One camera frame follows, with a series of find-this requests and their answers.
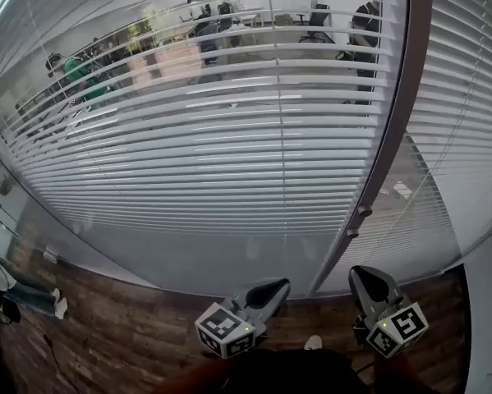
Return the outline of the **wooden planter with plants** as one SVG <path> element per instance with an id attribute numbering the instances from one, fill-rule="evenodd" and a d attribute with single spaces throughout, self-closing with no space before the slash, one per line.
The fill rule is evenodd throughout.
<path id="1" fill-rule="evenodd" d="M 191 81 L 200 73 L 204 60 L 196 40 L 197 21 L 184 20 L 170 11 L 144 11 L 144 18 L 131 31 L 128 69 L 137 90 L 149 88 L 155 80 Z"/>

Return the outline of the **grey metal window post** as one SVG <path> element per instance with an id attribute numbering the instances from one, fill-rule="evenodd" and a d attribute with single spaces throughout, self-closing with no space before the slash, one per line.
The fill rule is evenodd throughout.
<path id="1" fill-rule="evenodd" d="M 433 0 L 407 0 L 405 29 L 402 37 L 402 54 L 398 65 L 398 78 L 393 90 L 389 116 L 385 123 L 384 134 L 379 143 L 370 174 L 357 200 L 347 225 L 335 240 L 335 244 L 321 267 L 317 277 L 308 290 L 308 296 L 314 297 L 326 278 L 342 258 L 350 243 L 356 239 L 347 237 L 348 229 L 358 229 L 365 221 L 357 213 L 360 205 L 370 206 L 375 211 L 374 202 L 389 169 L 393 164 L 402 137 L 412 114 L 413 104 L 419 89 L 421 74 L 429 41 Z"/>

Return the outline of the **black office chair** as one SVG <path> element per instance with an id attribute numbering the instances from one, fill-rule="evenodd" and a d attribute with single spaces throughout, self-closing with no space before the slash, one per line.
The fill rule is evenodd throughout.
<path id="1" fill-rule="evenodd" d="M 317 3 L 315 10 L 311 13 L 308 26 L 315 27 L 316 30 L 309 30 L 299 38 L 299 43 L 320 43 L 334 44 L 335 41 L 326 32 L 319 30 L 325 27 L 325 22 L 330 18 L 329 6 Z"/>

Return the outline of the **person's black clothing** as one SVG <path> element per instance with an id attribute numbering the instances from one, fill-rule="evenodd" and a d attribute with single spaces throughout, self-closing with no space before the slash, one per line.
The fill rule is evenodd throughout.
<path id="1" fill-rule="evenodd" d="M 253 350 L 241 356 L 221 394 L 371 394 L 352 362 L 333 350 Z"/>

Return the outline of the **person's left forearm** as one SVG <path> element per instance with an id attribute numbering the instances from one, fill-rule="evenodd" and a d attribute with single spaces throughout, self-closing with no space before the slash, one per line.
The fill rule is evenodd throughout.
<path id="1" fill-rule="evenodd" d="M 210 394 L 227 379 L 233 360 L 207 359 L 157 385 L 152 394 Z"/>

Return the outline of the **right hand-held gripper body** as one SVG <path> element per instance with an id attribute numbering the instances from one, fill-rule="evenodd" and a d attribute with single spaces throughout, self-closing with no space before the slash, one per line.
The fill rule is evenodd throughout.
<path id="1" fill-rule="evenodd" d="M 386 359 L 402 353 L 428 330 L 429 324 L 418 302 L 408 305 L 368 326 L 362 318 L 354 323 L 356 339 L 368 344 Z"/>

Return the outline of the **person's right forearm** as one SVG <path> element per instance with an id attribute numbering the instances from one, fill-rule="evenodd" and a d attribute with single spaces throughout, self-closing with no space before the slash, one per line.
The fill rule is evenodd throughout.
<path id="1" fill-rule="evenodd" d="M 404 354 L 376 354 L 373 368 L 375 394 L 420 394 L 426 388 Z"/>

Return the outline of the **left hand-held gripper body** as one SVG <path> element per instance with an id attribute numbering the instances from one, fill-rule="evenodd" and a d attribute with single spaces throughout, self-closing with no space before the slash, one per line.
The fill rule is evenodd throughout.
<path id="1" fill-rule="evenodd" d="M 196 321 L 201 344 L 222 359 L 229 359 L 256 346 L 266 325 L 250 318 L 243 309 L 233 311 L 214 302 Z"/>

